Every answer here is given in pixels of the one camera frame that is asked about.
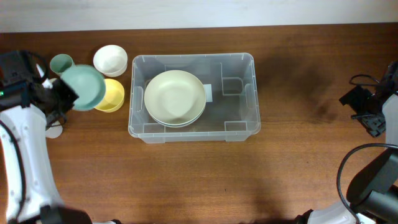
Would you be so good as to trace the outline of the mint green small bowl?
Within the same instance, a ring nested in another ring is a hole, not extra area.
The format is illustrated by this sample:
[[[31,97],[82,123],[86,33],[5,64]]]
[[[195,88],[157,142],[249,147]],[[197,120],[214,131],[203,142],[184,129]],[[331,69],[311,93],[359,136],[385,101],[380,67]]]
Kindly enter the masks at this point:
[[[105,96],[104,76],[90,65],[75,65],[65,70],[60,78],[78,95],[74,110],[92,110]]]

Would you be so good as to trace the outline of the yellow small bowl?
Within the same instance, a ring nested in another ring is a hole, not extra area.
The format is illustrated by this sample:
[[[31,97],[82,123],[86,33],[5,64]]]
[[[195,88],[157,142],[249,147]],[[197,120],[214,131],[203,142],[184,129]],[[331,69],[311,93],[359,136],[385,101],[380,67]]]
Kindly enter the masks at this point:
[[[112,113],[122,107],[125,91],[123,85],[114,79],[105,79],[105,85],[106,92],[104,98],[95,106],[95,109],[105,113]]]

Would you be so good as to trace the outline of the cream plate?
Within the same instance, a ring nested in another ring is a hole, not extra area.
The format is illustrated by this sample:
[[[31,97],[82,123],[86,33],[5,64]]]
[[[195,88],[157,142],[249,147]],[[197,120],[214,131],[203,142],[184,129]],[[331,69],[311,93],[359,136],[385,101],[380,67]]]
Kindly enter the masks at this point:
[[[151,114],[149,114],[149,115],[151,116],[151,118],[152,118],[154,121],[156,121],[156,122],[158,122],[159,124],[162,124],[162,125],[164,125],[164,126],[166,126],[166,127],[170,127],[170,128],[181,128],[181,127],[188,126],[188,125],[194,123],[194,122],[203,114],[204,110],[205,110],[205,108],[202,109],[202,111],[201,111],[196,117],[194,117],[193,119],[191,119],[190,121],[187,121],[187,122],[184,122],[184,123],[180,123],[180,124],[165,123],[165,122],[162,122],[162,121],[160,121],[160,120],[154,118]]]

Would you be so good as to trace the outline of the beige plate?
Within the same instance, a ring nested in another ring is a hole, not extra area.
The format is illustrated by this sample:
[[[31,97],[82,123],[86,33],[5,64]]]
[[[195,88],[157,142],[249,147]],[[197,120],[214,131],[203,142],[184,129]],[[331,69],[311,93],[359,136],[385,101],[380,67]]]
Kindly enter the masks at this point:
[[[190,121],[206,107],[202,82],[183,70],[169,70],[147,85],[144,104],[154,118],[171,124]]]

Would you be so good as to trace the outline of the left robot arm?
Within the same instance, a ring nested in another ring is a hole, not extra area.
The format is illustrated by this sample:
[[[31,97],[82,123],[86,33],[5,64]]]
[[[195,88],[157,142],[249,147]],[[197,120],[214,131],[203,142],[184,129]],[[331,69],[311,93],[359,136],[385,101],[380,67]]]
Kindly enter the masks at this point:
[[[104,98],[104,76],[75,65],[49,80],[43,57],[28,50],[1,54],[1,144],[7,177],[7,223],[91,223],[68,208],[55,185],[46,132],[70,110],[88,111]]]

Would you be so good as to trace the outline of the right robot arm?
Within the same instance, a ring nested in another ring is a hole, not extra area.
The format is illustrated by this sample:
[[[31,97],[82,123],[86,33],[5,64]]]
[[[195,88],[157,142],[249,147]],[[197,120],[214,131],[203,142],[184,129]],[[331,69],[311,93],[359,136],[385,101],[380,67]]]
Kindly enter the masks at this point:
[[[309,210],[295,223],[397,223],[397,62],[389,64],[381,79],[356,83],[340,98],[349,105],[368,134],[386,135],[384,143],[368,143],[350,150],[340,163],[336,188],[340,201],[323,210]],[[381,147],[383,151],[352,179],[344,194],[341,176],[348,159],[362,149]]]

